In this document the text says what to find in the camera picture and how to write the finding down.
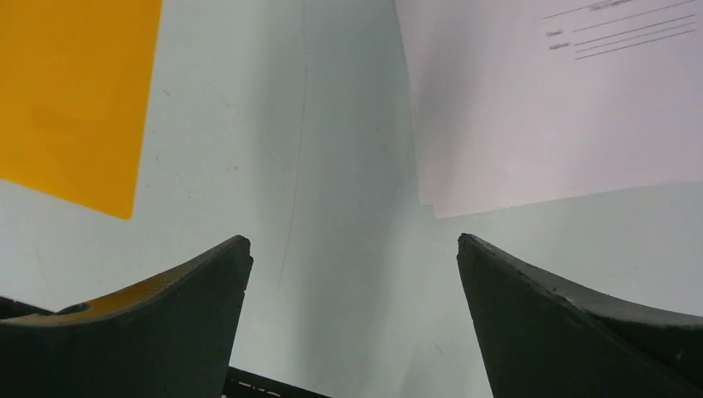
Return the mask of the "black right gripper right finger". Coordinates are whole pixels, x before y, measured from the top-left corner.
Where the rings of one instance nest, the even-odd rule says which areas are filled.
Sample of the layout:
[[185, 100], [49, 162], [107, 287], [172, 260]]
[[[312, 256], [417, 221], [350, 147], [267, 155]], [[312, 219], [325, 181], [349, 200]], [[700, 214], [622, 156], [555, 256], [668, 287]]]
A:
[[702, 319], [587, 288], [475, 235], [458, 271], [495, 397], [699, 397]]

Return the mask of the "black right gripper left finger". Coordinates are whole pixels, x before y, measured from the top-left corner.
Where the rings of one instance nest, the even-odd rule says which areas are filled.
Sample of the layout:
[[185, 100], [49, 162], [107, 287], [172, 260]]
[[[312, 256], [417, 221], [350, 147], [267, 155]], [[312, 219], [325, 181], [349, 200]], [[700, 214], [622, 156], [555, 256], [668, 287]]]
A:
[[221, 396], [253, 263], [237, 235], [57, 312], [2, 298], [2, 396]]

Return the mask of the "yellow plastic folder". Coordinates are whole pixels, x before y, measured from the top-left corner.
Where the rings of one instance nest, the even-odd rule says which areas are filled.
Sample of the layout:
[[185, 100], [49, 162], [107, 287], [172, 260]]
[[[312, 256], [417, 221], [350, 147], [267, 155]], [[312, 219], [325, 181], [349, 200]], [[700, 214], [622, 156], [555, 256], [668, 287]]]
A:
[[1, 4], [1, 177], [133, 213], [162, 4]]

